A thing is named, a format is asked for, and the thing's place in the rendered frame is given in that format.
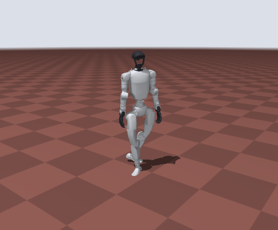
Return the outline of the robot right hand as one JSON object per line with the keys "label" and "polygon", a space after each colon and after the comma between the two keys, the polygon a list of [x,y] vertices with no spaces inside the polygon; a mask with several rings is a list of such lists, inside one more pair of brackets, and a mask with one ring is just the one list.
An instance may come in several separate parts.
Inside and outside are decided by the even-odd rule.
{"label": "robot right hand", "polygon": [[123,117],[125,116],[125,112],[123,111],[121,114],[119,114],[120,115],[120,117],[119,117],[119,123],[120,123],[120,125],[123,127],[123,128],[125,128],[124,126],[124,123],[123,123]]}

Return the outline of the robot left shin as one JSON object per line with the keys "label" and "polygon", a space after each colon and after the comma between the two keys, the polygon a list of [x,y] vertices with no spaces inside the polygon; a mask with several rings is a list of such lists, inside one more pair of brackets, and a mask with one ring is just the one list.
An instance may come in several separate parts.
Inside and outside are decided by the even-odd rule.
{"label": "robot left shin", "polygon": [[[137,138],[138,139],[138,138]],[[140,141],[140,148],[142,147],[143,143],[145,142],[146,138],[143,141]],[[132,156],[132,155],[131,155]]]}

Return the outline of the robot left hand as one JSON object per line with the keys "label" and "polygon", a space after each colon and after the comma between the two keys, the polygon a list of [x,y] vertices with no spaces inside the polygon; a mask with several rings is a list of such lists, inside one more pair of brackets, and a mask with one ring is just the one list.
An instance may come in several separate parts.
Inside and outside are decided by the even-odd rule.
{"label": "robot left hand", "polygon": [[161,112],[160,112],[160,107],[157,106],[157,110],[155,110],[157,112],[157,120],[156,120],[156,123],[160,123],[162,121],[162,115],[161,115]]}

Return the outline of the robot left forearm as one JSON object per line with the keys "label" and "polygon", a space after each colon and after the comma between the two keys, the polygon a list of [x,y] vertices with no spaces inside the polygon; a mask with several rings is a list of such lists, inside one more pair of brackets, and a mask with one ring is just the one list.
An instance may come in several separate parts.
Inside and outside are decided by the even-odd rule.
{"label": "robot left forearm", "polygon": [[154,104],[154,109],[157,110],[157,106],[160,107],[160,104],[159,104],[159,99],[158,99],[158,93],[157,94],[154,94],[152,95],[152,98],[153,98],[153,104]]}

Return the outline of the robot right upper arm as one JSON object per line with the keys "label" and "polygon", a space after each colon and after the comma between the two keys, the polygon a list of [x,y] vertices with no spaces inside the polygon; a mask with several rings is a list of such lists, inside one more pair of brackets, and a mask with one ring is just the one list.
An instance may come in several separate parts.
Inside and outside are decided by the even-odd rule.
{"label": "robot right upper arm", "polygon": [[122,99],[128,98],[127,86],[128,86],[129,79],[130,79],[130,72],[126,72],[121,75]]}

